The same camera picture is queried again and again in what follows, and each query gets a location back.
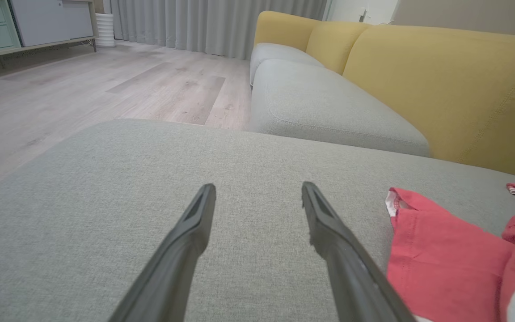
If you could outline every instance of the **yellow cushion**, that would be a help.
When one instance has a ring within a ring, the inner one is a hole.
[[[419,129],[432,157],[515,174],[515,36],[374,26],[343,76]]]
[[[292,16],[291,14],[261,12],[257,17],[253,45],[260,42],[278,43],[305,51],[311,30],[319,20]]]
[[[343,74],[353,43],[370,26],[362,22],[320,22],[311,31],[306,53],[327,69]]]

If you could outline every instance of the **wall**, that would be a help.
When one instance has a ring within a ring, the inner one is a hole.
[[[366,8],[364,22],[372,25],[388,24],[396,6],[397,0],[328,0],[324,17],[329,21],[359,21],[362,8]]]
[[[395,25],[515,34],[515,0],[399,0]]]

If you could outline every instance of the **curtain fold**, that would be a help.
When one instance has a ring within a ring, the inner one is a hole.
[[[258,15],[321,20],[326,0],[111,0],[114,38],[249,59]]]

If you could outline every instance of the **sofa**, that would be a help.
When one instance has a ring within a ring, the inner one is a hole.
[[[515,35],[257,20],[248,130],[515,174]]]
[[[0,182],[0,321],[107,321],[204,183],[209,244],[186,321],[337,321],[301,203],[314,182],[380,269],[390,187],[499,236],[507,173],[377,149],[149,120],[101,123]]]

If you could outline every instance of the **sofa armrest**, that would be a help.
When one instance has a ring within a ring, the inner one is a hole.
[[[305,51],[311,31],[319,22],[291,14],[264,11],[257,17],[253,45],[270,42]]]

